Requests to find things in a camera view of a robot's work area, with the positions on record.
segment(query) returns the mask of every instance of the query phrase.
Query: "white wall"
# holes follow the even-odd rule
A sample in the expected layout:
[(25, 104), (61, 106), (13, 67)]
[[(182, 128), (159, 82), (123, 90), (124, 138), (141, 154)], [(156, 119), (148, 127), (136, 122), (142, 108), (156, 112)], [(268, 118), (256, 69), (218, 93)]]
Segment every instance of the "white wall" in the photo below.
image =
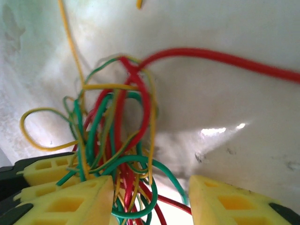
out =
[[(141, 11), (135, 0), (77, 0), (66, 7), (85, 74), (102, 57), (143, 58), (176, 46), (300, 71), (299, 0), (147, 0)], [(57, 1), (1, 0), (0, 8), (0, 148), (15, 162), (43, 154), (21, 135), (21, 115), (39, 106), (62, 110), (61, 99), (75, 96), (79, 82)], [(201, 59), (150, 68), (160, 107), (156, 158), (184, 185), (200, 173), (300, 212), (298, 84)], [(122, 74), (114, 65), (95, 80)], [(44, 145), (72, 140), (68, 125), (49, 113), (30, 116), (27, 127)]]

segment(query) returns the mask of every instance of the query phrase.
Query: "black plastic part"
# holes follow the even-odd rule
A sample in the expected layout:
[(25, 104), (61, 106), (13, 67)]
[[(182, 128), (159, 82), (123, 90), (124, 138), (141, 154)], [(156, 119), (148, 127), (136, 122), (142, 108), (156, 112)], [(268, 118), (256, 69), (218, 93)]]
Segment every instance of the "black plastic part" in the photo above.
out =
[(16, 208), (11, 209), (3, 216), (0, 217), (1, 225), (13, 225), (17, 222), (22, 216), (24, 216), (29, 210), (33, 208), (33, 204), (28, 203)]
[(17, 161), (14, 166), (5, 166), (0, 168), (0, 201), (10, 197), (18, 191), (21, 191), (23, 188), (29, 187), (29, 184), (23, 175), (17, 175), (17, 172), (23, 171), (25, 167), (42, 159), (68, 156), (72, 154), (72, 152), (65, 152), (49, 156), (27, 158)]
[(0, 217), (21, 203), (20, 199), (14, 201), (14, 197), (21, 193), (20, 191), (0, 202)]
[(295, 213), (290, 208), (287, 208), (276, 203), (270, 203), (269, 206), (275, 210), (279, 215), (286, 219), (292, 225), (300, 225), (300, 215)]

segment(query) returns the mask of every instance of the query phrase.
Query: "white surface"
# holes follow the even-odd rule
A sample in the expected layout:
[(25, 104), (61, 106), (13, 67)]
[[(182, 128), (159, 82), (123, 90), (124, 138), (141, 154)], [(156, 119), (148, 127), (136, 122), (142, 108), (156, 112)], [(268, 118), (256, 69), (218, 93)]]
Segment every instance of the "white surface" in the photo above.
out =
[[(176, 46), (300, 71), (299, 0), (148, 0), (142, 11), (135, 0), (66, 6), (86, 74), (102, 57), (142, 58)], [(42, 154), (22, 137), (21, 115), (39, 106), (62, 110), (61, 99), (78, 91), (78, 72), (57, 1), (1, 0), (0, 8), (0, 148), (15, 162)], [(156, 158), (185, 187), (191, 174), (200, 173), (277, 198), (300, 213), (298, 84), (201, 59), (164, 60), (150, 68), (160, 107)], [(116, 65), (95, 80), (116, 81), (120, 74)], [(29, 120), (30, 133), (44, 145), (72, 139), (57, 117)]]

